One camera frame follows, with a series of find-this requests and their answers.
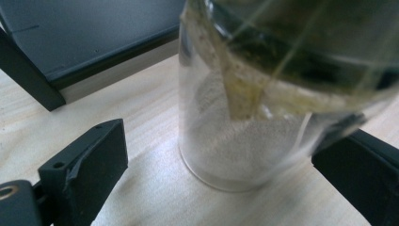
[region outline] screw hole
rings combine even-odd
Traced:
[[[62,163],[62,162],[57,162],[57,163],[55,163],[55,164],[53,165],[53,167],[54,167],[55,169],[62,168],[63,166],[64,166],[64,163]]]
[[[5,200],[8,197],[11,197],[13,194],[17,193],[17,186],[5,186],[0,188],[0,201]]]

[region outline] black holder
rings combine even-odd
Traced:
[[[358,130],[311,161],[372,225],[399,225],[398,149]]]
[[[39,168],[0,185],[0,225],[90,225],[128,160],[122,120],[98,124]]]

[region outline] wooden table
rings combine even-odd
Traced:
[[[364,126],[399,147],[399,99]],[[179,155],[178,58],[171,57],[47,112],[0,74],[0,184],[39,180],[37,168],[93,125],[123,118],[129,169],[93,225],[368,225],[310,159],[264,188],[214,190]]]

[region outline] clear glass container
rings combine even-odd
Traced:
[[[206,184],[245,191],[381,111],[399,85],[399,3],[188,0],[180,149]]]

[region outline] black frame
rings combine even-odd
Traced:
[[[0,29],[0,53],[0,69],[47,110],[52,111],[66,104],[59,91],[51,86],[3,29]]]

